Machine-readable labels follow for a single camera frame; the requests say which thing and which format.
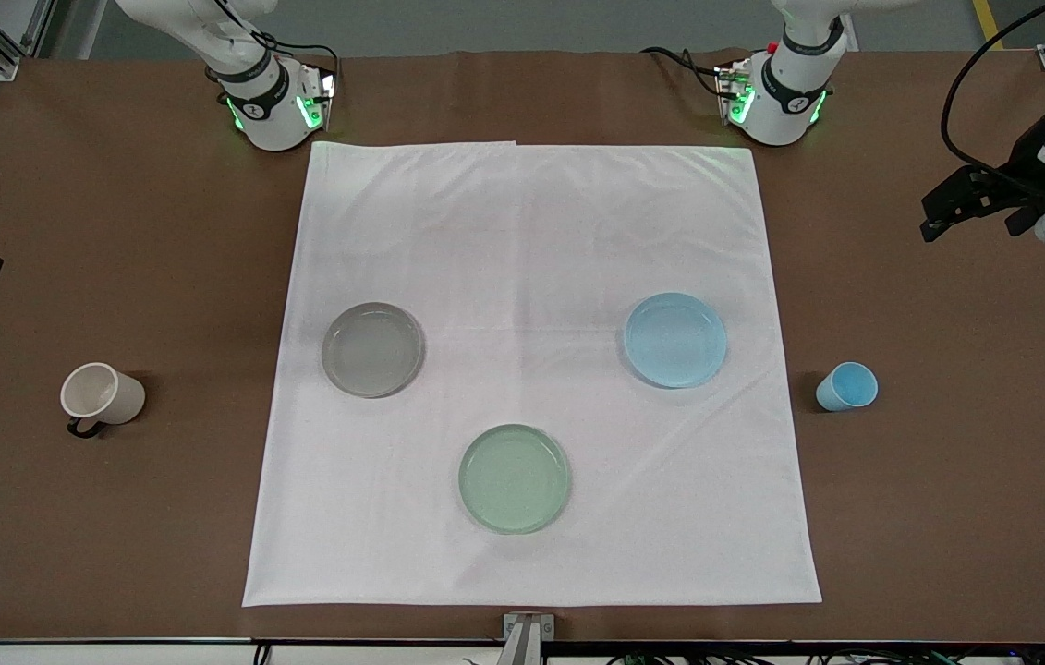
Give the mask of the white mug black handle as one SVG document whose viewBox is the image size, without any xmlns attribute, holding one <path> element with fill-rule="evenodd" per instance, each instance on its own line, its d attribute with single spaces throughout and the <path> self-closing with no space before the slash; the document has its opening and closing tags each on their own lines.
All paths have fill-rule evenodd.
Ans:
<svg viewBox="0 0 1045 665">
<path fill-rule="evenodd" d="M 146 403 L 143 384 L 103 362 L 71 370 L 60 389 L 60 405 L 67 413 L 67 433 L 92 439 L 108 427 L 126 425 Z"/>
</svg>

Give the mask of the blue cup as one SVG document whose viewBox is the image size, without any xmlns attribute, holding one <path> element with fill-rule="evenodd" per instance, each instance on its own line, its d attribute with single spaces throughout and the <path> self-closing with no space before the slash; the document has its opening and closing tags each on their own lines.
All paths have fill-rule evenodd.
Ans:
<svg viewBox="0 0 1045 665">
<path fill-rule="evenodd" d="M 847 361 L 833 368 L 815 389 L 815 400 L 827 412 L 844 412 L 870 405 L 880 394 L 873 371 L 859 362 Z"/>
</svg>

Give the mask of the white square cloth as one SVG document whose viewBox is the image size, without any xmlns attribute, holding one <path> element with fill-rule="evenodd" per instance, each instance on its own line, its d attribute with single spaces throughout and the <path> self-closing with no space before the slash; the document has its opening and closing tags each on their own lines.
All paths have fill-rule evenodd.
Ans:
<svg viewBox="0 0 1045 665">
<path fill-rule="evenodd" d="M 626 363 L 629 312 L 659 292 L 723 320 L 702 386 Z M 380 399 L 321 366 L 324 332 L 366 302 L 426 341 Z M 568 458 L 539 533 L 493 533 L 460 501 L 468 444 L 510 422 Z M 315 144 L 243 606 L 820 601 L 749 151 Z"/>
</svg>

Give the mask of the gray plate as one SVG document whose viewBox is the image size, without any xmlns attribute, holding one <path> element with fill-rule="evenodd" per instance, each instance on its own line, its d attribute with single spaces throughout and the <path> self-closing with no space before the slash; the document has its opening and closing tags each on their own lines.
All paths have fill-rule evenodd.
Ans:
<svg viewBox="0 0 1045 665">
<path fill-rule="evenodd" d="M 424 332 L 407 309 L 384 302 L 341 312 L 324 332 L 321 366 L 342 393 L 380 399 L 403 391 L 426 356 Z"/>
</svg>

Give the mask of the black table edge rail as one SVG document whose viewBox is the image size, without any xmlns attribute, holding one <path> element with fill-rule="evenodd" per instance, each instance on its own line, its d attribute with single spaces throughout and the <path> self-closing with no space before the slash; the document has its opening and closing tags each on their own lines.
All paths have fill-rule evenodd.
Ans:
<svg viewBox="0 0 1045 665">
<path fill-rule="evenodd" d="M 261 652 L 275 647 L 353 647 L 358 649 L 464 649 L 496 651 L 502 638 L 0 638 L 0 647 L 247 647 Z M 1002 641 L 855 641 L 855 640 L 570 640 L 543 641 L 540 653 L 549 657 L 724 656 L 730 659 L 802 657 L 819 659 L 846 653 L 877 653 L 899 660 L 966 658 L 1045 659 L 1045 643 Z"/>
</svg>

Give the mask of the blue plate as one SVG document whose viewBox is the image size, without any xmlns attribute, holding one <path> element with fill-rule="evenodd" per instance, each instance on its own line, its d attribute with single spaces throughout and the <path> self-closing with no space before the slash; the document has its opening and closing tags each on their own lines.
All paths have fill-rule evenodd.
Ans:
<svg viewBox="0 0 1045 665">
<path fill-rule="evenodd" d="M 659 292 L 629 312 L 622 350 L 638 379 L 661 389 L 691 389 L 720 373 L 728 353 L 723 320 L 683 292 Z"/>
</svg>

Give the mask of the metal table edge bracket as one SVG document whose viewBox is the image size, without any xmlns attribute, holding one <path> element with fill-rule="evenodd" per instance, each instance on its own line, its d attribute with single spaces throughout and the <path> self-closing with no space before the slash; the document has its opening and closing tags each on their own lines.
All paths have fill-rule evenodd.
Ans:
<svg viewBox="0 0 1045 665">
<path fill-rule="evenodd" d="M 502 619 L 504 648 L 496 665 L 544 665 L 543 645 L 554 640 L 555 616 L 513 611 Z"/>
</svg>

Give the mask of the green plate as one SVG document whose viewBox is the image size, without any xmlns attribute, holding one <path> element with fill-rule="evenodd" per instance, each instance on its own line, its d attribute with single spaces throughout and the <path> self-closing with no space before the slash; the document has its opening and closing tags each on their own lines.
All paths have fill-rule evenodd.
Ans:
<svg viewBox="0 0 1045 665">
<path fill-rule="evenodd" d="M 457 471 L 460 501 L 493 533 L 539 533 L 563 513 L 572 471 L 555 438 L 528 425 L 484 430 L 468 444 Z"/>
</svg>

